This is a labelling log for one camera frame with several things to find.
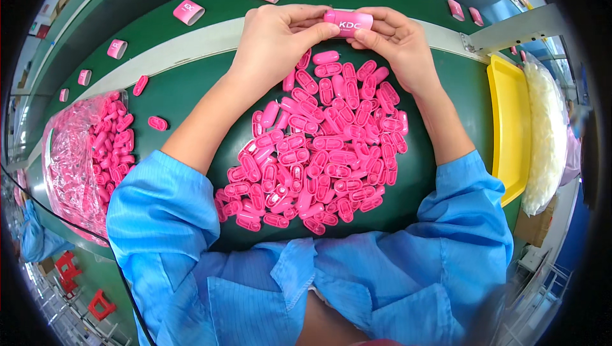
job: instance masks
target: forearm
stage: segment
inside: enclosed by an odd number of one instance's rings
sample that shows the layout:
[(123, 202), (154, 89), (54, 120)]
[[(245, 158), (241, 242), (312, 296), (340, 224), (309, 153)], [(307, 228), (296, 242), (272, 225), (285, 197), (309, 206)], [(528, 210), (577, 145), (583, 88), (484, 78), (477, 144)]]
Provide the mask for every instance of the forearm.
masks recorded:
[(441, 85), (423, 97), (415, 95), (414, 100), (432, 140), (437, 165), (446, 164), (474, 151), (474, 144), (459, 120), (455, 105)]
[(205, 175), (230, 127), (260, 95), (256, 90), (248, 95), (233, 92), (247, 84), (230, 73), (224, 75), (172, 133), (162, 152)]

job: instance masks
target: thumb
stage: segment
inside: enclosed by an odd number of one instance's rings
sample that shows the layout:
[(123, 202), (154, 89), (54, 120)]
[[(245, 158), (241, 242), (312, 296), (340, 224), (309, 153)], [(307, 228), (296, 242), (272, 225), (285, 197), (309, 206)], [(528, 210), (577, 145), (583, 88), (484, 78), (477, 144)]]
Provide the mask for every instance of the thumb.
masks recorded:
[(393, 44), (372, 30), (357, 29), (355, 31), (355, 40), (385, 58), (392, 54), (394, 49)]
[(304, 51), (315, 44), (327, 40), (340, 33), (340, 28), (329, 22), (319, 22), (306, 30), (295, 33), (295, 38), (304, 46)]

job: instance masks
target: woman's left hand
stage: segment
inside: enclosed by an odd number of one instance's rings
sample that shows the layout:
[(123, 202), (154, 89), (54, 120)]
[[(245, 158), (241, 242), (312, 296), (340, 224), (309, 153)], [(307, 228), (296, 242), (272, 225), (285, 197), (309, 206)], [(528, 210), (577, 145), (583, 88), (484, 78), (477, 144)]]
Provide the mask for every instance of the woman's left hand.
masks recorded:
[(244, 18), (238, 50), (228, 76), (249, 82), (256, 101), (285, 78), (315, 44), (340, 33), (323, 22), (329, 6), (264, 5)]

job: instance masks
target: black cable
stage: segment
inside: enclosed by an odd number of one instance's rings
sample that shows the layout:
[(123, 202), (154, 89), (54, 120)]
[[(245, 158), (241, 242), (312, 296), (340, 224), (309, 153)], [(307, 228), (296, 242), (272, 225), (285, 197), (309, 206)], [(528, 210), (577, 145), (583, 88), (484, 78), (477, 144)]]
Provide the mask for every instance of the black cable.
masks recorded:
[(134, 308), (134, 313), (136, 314), (136, 319), (138, 319), (138, 323), (140, 324), (140, 327), (142, 328), (142, 332), (144, 333), (144, 336), (147, 337), (147, 341), (149, 341), (150, 346), (157, 346), (155, 341), (153, 341), (153, 337), (151, 336), (151, 334), (149, 333), (149, 328), (146, 326), (146, 324), (144, 323), (144, 319), (142, 317), (142, 314), (140, 313), (140, 310), (138, 308), (138, 306), (136, 305), (136, 300), (134, 299), (134, 296), (132, 295), (132, 289), (130, 289), (130, 286), (127, 283), (126, 277), (123, 274), (123, 271), (121, 270), (121, 267), (119, 266), (119, 264), (117, 263), (117, 257), (115, 256), (115, 253), (113, 252), (113, 248), (111, 247), (110, 242), (98, 235), (95, 234), (94, 232), (91, 232), (88, 229), (85, 228), (81, 228), (80, 226), (64, 219), (63, 217), (57, 215), (55, 212), (51, 211), (49, 208), (47, 208), (46, 206), (42, 205), (41, 202), (39, 202), (38, 200), (36, 200), (34, 197), (32, 197), (32, 195), (30, 195), (29, 192), (27, 192), (21, 185), (19, 185), (18, 182), (15, 181), (15, 179), (13, 179), (13, 177), (11, 176), (11, 174), (9, 174), (6, 169), (4, 168), (4, 166), (2, 164), (0, 164), (0, 167), (2, 168), (2, 171), (4, 172), (5, 175), (7, 175), (7, 177), (11, 180), (11, 182), (13, 182), (15, 185), (17, 185), (17, 187), (19, 187), (19, 189), (21, 189), (21, 192), (25, 193), (33, 202), (35, 202), (36, 204), (38, 204), (42, 209), (44, 209), (45, 211), (47, 211), (47, 213), (57, 217), (57, 219), (59, 219), (61, 222), (68, 224), (74, 228), (77, 228), (79, 230), (82, 230), (83, 232), (87, 233), (88, 235), (92, 235), (96, 238), (98, 238), (99, 240), (102, 240), (103, 242), (105, 242), (109, 249), (111, 250), (111, 252), (113, 253), (113, 257), (115, 259), (115, 265), (117, 265), (117, 270), (119, 271), (119, 276), (121, 277), (121, 282), (123, 282), (123, 286), (126, 289), (127, 292), (127, 296), (130, 298), (130, 302), (132, 304), (132, 307)]

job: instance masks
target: yellow plastic tray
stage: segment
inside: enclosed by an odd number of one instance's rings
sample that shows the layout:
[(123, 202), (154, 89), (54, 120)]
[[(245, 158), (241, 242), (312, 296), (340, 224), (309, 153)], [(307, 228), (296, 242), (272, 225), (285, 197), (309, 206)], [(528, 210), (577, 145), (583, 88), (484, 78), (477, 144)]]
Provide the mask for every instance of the yellow plastic tray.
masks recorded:
[(529, 176), (529, 95), (523, 71), (497, 55), (491, 56), (486, 73), (493, 103), (493, 176), (506, 186), (505, 206), (525, 190)]

